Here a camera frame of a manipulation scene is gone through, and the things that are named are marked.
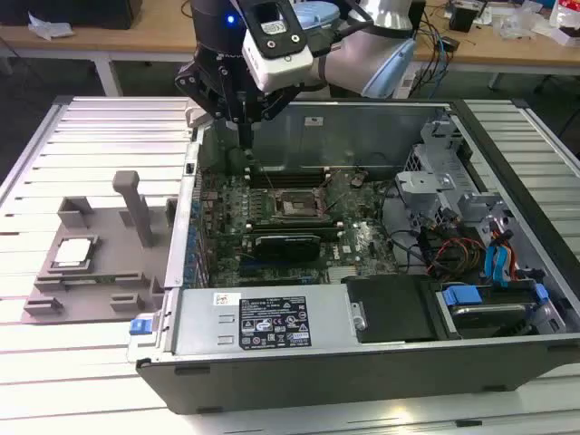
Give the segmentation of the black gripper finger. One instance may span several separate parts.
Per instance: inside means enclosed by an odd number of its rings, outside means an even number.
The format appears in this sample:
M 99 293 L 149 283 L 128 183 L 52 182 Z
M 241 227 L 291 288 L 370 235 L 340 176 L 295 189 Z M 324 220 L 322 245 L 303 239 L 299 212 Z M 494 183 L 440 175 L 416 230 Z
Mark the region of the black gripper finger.
M 175 79 L 178 89 L 216 120 L 237 128 L 238 145 L 247 149 L 245 68 L 229 56 L 195 56 Z
M 298 86 L 289 86 L 273 92 L 252 91 L 246 95 L 246 148 L 253 146 L 255 124 L 271 121 L 299 93 Z

